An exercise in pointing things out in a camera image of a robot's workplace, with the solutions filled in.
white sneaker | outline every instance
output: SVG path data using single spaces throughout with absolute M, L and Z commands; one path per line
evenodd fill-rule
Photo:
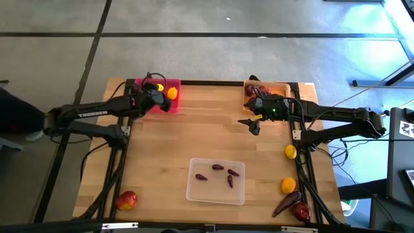
M 38 131 L 38 132 L 34 132 L 34 133 L 29 133 L 26 136 L 26 141 L 28 142 L 34 142 L 37 139 L 40 139 L 43 136 L 43 130 Z

clear plastic container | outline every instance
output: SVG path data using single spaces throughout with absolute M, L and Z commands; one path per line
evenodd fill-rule
M 220 164 L 223 170 L 213 170 L 213 164 Z M 232 169 L 240 176 L 233 177 L 233 188 L 230 188 L 227 169 Z M 201 181 L 195 178 L 201 174 L 208 178 Z M 245 203 L 245 164 L 236 161 L 192 158 L 188 172 L 187 194 L 189 201 L 204 201 L 229 205 Z

wooden tabletop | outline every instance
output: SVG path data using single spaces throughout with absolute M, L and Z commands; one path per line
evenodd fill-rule
M 109 79 L 105 97 L 124 81 Z M 301 98 L 317 102 L 313 83 L 300 83 Z M 242 110 L 242 87 L 182 85 L 180 110 L 174 115 L 151 115 L 134 122 L 127 151 L 121 193 L 137 193 L 139 205 L 117 211 L 116 219 L 181 223 L 301 225 L 289 211 L 275 218 L 272 212 L 285 197 L 281 182 L 296 181 L 294 161 L 285 156 L 291 144 L 288 122 L 261 122 L 259 136 L 237 122 L 252 118 Z M 98 124 L 115 124 L 101 116 Z M 312 127 L 323 129 L 317 121 Z M 91 148 L 103 139 L 94 139 Z M 73 216 L 79 216 L 102 189 L 110 149 L 103 148 L 87 160 Z M 188 169 L 192 158 L 239 161 L 245 164 L 245 203 L 242 206 L 202 203 L 186 199 Z M 330 158 L 312 153 L 318 192 L 340 221 L 345 221 Z M 109 215 L 112 194 L 107 200 Z

yellow lemon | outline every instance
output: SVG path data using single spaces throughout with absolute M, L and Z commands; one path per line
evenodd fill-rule
M 164 86 L 162 84 L 157 84 L 158 86 L 158 91 L 163 91 L 164 90 Z
M 288 145 L 285 149 L 286 156 L 290 159 L 296 158 L 296 148 L 293 145 Z

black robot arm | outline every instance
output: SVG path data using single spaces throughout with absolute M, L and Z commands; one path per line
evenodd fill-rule
M 98 126 L 75 120 L 102 115 L 140 118 L 156 105 L 163 111 L 169 111 L 171 100 L 157 91 L 155 85 L 146 83 L 144 87 L 134 87 L 130 94 L 110 98 L 105 102 L 56 107 L 46 114 L 43 132 L 51 137 L 64 133 L 87 135 L 90 138 L 102 137 L 109 147 L 122 148 L 127 142 L 127 128 L 116 124 Z
M 292 109 L 289 107 L 291 102 L 294 104 Z M 294 130 L 294 140 L 298 141 L 300 150 L 314 151 L 322 142 L 355 135 L 377 139 L 386 132 L 381 116 L 370 108 L 325 107 L 311 101 L 285 98 L 278 94 L 252 99 L 245 106 L 256 115 L 256 119 L 239 122 L 248 125 L 254 135 L 259 134 L 259 122 L 264 120 L 293 119 L 298 122 L 314 122 L 318 119 L 350 123 L 321 131 Z

